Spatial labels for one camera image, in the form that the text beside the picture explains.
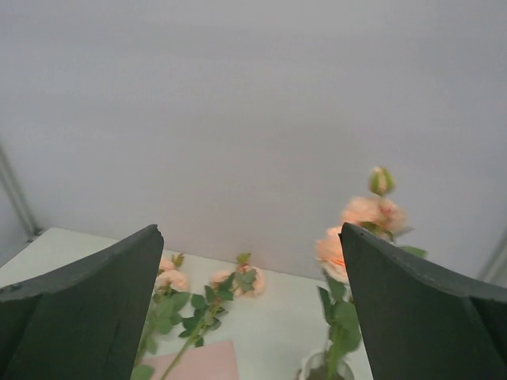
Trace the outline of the orange rose stem with bud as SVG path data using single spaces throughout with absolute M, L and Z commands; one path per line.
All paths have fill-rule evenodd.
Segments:
M 318 288 L 328 333 L 322 364 L 310 371 L 311 379 L 343 379 L 338 363 L 357 350 L 362 339 L 341 244 L 343 226 L 362 227 L 391 244 L 411 231 L 406 212 L 388 198 L 395 190 L 395 180 L 387 168 L 372 170 L 368 190 L 369 196 L 351 198 L 341 213 L 340 224 L 330 227 L 316 242 L 316 259 L 328 285 L 327 289 Z

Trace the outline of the pink wrapping paper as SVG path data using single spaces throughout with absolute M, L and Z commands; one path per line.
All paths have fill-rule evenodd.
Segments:
M 189 349 L 168 374 L 169 380 L 239 380 L 230 340 Z

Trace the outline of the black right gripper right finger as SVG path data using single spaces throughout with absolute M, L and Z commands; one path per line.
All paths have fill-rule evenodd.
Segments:
M 352 295 L 375 379 L 504 379 L 506 289 L 346 223 Z

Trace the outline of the pale pink rose stem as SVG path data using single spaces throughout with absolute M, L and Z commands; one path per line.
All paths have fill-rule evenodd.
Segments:
M 180 271 L 185 255 L 179 253 L 171 258 L 163 256 L 158 266 L 154 289 L 148 306 L 143 331 L 139 341 L 131 379 L 150 379 L 154 368 L 142 364 L 143 357 L 155 354 L 158 343 L 155 335 L 165 336 L 181 322 L 180 310 L 189 300 L 189 281 Z

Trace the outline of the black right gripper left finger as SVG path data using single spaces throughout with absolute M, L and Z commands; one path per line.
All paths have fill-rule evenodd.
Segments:
M 155 225 L 1 289 L 3 379 L 129 379 L 164 246 Z

